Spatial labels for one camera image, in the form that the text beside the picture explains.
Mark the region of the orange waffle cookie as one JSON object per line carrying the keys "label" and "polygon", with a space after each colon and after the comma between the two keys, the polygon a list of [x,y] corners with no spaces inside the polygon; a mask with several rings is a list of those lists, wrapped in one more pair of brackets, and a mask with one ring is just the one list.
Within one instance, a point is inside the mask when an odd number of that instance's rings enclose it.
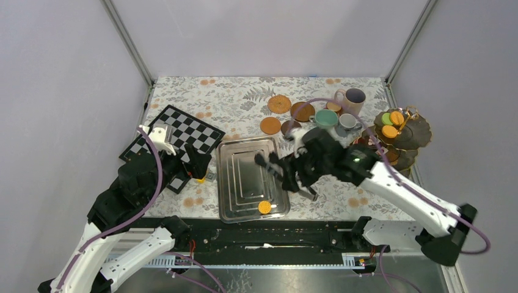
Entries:
{"label": "orange waffle cookie", "polygon": [[381,129],[383,136],[389,139],[394,139],[398,136],[398,130],[392,125],[384,125]]}

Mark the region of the green macaron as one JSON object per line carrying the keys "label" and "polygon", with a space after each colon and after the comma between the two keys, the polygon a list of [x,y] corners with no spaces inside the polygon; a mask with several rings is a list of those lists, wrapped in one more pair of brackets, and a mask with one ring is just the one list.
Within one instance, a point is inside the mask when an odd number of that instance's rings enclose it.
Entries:
{"label": "green macaron", "polygon": [[390,113],[388,113],[388,112],[382,114],[381,121],[382,121],[383,125],[390,125],[390,126],[393,125],[393,122],[390,118]]}

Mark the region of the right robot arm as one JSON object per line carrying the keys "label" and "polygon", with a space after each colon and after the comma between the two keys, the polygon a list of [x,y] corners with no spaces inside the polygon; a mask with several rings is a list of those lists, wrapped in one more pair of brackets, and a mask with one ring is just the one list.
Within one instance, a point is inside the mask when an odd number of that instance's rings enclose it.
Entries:
{"label": "right robot arm", "polygon": [[456,264],[477,213],[473,206],[440,199],[400,176],[371,148],[359,144],[344,147],[324,129],[295,128],[285,137],[293,141],[293,152],[272,159],[283,170],[279,178],[284,190],[309,189],[320,177],[331,175],[385,198],[412,217],[411,221],[384,222],[361,216],[351,230],[353,248],[366,251],[371,246],[389,245],[419,249],[440,265]]}

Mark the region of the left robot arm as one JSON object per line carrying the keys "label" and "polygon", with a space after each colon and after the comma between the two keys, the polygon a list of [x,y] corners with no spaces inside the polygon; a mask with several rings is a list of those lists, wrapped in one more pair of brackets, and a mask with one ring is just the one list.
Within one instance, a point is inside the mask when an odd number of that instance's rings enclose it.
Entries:
{"label": "left robot arm", "polygon": [[42,282],[38,292],[115,292],[153,258],[171,249],[184,250],[191,244],[190,229],[174,215],[159,219],[151,236],[115,261],[104,263],[159,193],[191,168],[178,156],[155,148],[122,165],[113,183],[97,196],[66,267],[54,279]]}

